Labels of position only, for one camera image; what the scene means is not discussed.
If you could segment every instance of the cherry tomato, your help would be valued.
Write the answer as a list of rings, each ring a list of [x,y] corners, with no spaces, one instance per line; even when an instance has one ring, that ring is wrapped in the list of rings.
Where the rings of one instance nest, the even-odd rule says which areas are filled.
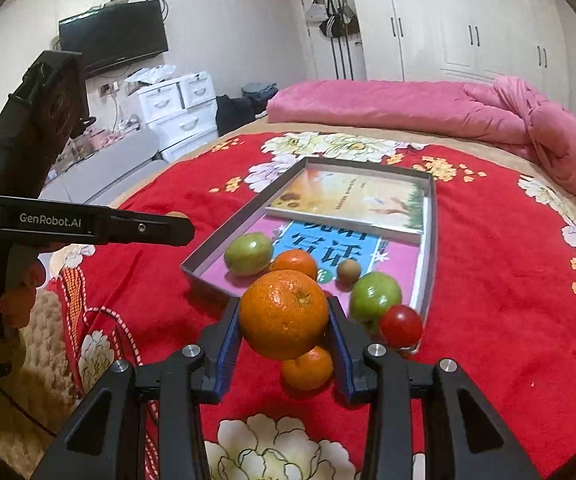
[[[421,339],[423,322],[410,307],[393,305],[381,316],[379,330],[389,346],[408,348]]]

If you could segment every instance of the drawer handle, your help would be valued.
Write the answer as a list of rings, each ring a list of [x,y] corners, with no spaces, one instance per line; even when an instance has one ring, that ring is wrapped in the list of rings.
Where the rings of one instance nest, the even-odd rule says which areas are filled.
[[[199,118],[195,117],[194,119],[187,121],[186,123],[179,124],[179,126],[184,132],[189,132],[190,130],[194,129],[194,126],[196,126],[198,122]]]
[[[165,101],[159,101],[158,103],[154,104],[154,107],[159,108],[161,110],[161,108],[165,108],[168,104],[170,104],[170,99],[166,99]]]

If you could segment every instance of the pink quilt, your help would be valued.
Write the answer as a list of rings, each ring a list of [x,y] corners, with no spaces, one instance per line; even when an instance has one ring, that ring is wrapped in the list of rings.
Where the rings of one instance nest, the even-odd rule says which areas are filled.
[[[576,196],[576,116],[516,77],[456,82],[309,81],[268,104],[271,123],[388,128],[480,140],[539,163]]]

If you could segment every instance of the black tv screen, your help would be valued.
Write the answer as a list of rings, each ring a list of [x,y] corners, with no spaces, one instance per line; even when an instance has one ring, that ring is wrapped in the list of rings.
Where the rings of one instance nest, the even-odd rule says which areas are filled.
[[[167,52],[158,0],[89,10],[58,22],[61,50],[81,52],[87,77]]]

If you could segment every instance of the large orange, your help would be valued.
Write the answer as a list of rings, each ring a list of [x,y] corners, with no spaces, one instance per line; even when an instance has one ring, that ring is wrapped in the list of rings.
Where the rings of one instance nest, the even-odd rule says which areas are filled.
[[[283,251],[270,263],[269,270],[298,270],[317,280],[317,262],[301,249]]]
[[[277,361],[316,346],[328,320],[324,291],[296,270],[275,270],[250,285],[239,303],[241,332],[254,351]]]
[[[305,392],[323,386],[333,371],[332,357],[321,346],[315,346],[310,352],[281,365],[283,380]]]

